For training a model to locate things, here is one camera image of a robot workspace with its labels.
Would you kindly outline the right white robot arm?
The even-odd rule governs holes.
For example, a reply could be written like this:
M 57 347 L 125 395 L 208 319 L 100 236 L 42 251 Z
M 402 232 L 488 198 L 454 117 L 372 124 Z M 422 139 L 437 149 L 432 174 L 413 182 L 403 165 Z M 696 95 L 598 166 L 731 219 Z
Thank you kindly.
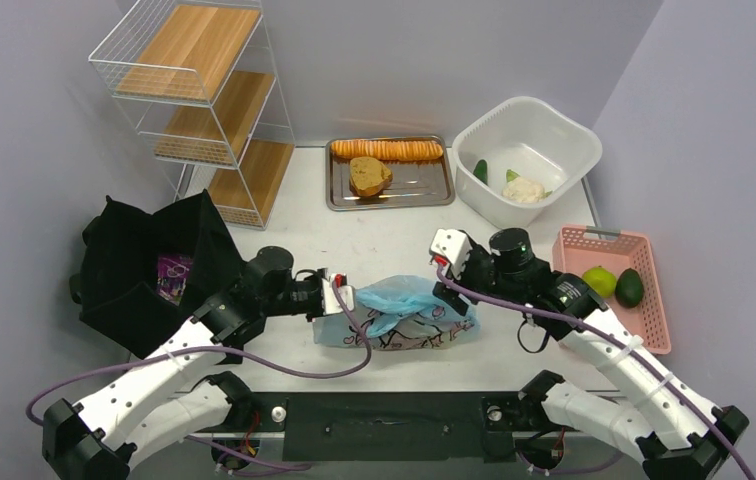
M 526 230 L 500 230 L 483 247 L 461 230 L 439 229 L 429 252 L 434 292 L 452 309 L 483 302 L 522 313 L 524 325 L 542 328 L 627 399 L 618 404 L 543 370 L 518 393 L 526 425 L 587 434 L 637 461 L 650 479 L 710 479 L 728 459 L 754 478 L 737 449 L 748 417 L 681 381 L 592 287 L 537 258 Z

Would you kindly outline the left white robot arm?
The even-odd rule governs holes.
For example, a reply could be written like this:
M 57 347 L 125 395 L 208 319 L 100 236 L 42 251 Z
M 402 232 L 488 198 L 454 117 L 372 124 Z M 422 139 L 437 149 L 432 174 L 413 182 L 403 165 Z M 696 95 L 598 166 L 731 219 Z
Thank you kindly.
M 61 479 L 125 479 L 142 461 L 187 435 L 251 420 L 252 393 L 231 372 L 269 317 L 315 318 L 352 312 L 355 294 L 343 274 L 325 269 L 298 280 L 286 249 L 260 249 L 238 276 L 201 306 L 146 359 L 76 402 L 44 413 L 42 455 Z

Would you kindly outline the black fabric tote bag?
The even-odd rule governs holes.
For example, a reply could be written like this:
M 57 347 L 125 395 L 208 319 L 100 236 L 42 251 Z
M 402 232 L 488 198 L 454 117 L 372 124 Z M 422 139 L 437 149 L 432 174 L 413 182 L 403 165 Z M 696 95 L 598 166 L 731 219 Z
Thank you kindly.
M 79 318 L 138 358 L 174 335 L 208 297 L 232 286 L 246 264 L 208 192 L 154 213 L 107 199 L 82 237 L 82 264 L 69 279 Z M 174 255 L 190 261 L 178 302 L 157 290 L 158 267 Z

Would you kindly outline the blue printed plastic bag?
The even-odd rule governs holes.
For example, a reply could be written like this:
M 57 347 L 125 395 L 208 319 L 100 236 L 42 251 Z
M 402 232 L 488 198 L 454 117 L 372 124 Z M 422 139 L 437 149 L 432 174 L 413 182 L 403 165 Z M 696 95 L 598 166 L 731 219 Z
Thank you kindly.
M 433 294 L 435 283 L 395 275 L 355 291 L 354 322 L 343 313 L 313 322 L 313 341 L 335 348 L 379 351 L 445 349 L 478 338 L 480 323 L 469 307 L 459 314 Z

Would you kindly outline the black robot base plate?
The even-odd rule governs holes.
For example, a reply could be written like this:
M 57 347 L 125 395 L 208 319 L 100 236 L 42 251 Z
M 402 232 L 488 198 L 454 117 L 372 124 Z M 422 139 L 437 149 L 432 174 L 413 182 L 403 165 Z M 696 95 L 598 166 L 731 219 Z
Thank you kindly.
M 256 392 L 206 431 L 225 439 L 248 429 L 282 440 L 290 462 L 507 462 L 528 438 L 561 428 L 516 392 Z

